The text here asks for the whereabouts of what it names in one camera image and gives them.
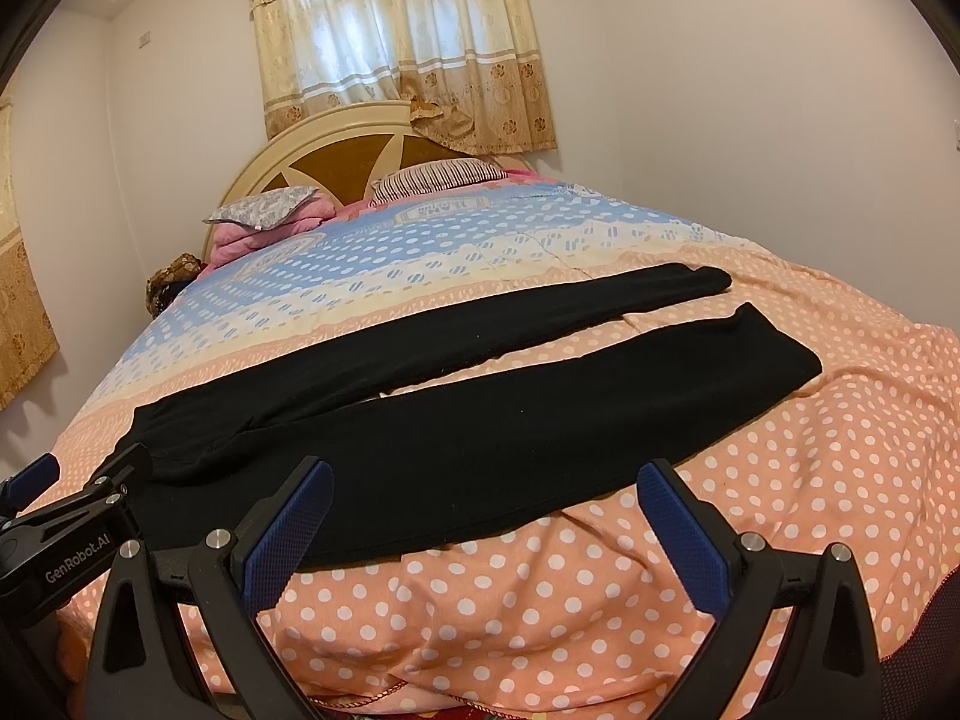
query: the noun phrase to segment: headboard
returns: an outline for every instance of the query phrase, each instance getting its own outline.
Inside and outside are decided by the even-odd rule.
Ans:
[[[349,205],[369,199],[373,181],[402,167],[463,156],[416,135],[405,100],[344,105],[277,135],[253,157],[220,204],[278,187],[306,185],[321,186],[340,205]],[[496,162],[502,167],[530,167],[518,156],[496,157]],[[210,255],[211,235],[208,230],[203,260]]]

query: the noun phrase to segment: bedspread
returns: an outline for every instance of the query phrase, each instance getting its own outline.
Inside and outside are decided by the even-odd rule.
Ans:
[[[891,654],[960,563],[957,337],[751,242],[576,185],[514,179],[394,204],[192,285],[56,443],[64,474],[44,501],[78,490],[133,409],[170,392],[426,308],[662,262],[717,266],[733,288],[440,381],[587,354],[754,303],[813,349],[824,373],[680,475],[734,528],[776,547],[848,543],[880,654]],[[102,588],[71,605],[88,626]],[[755,701],[786,618],[771,619],[728,716]],[[184,619],[208,683],[229,690],[197,610],[184,608]],[[710,619],[693,610],[626,488],[501,536],[294,576],[259,623],[304,690],[333,706],[371,714],[478,703],[517,717],[613,720],[656,707]]]

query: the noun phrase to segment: beige floral curtain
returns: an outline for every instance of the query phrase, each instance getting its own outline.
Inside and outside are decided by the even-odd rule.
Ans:
[[[13,202],[10,159],[11,102],[0,97],[0,409],[54,356],[56,344]]]
[[[267,132],[368,100],[411,100],[448,148],[555,148],[527,0],[251,0]]]

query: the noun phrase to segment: brown cloth bundle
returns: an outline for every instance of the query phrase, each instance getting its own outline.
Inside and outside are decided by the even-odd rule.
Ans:
[[[157,271],[147,281],[147,311],[150,316],[154,319],[159,317],[202,270],[203,263],[200,260],[192,254],[181,254],[166,268]]]

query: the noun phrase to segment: gray floral pillow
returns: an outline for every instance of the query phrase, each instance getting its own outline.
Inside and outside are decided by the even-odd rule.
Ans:
[[[223,205],[203,221],[206,224],[218,224],[221,221],[235,221],[254,230],[272,230],[283,223],[304,202],[320,191],[317,187],[282,187],[242,197]]]

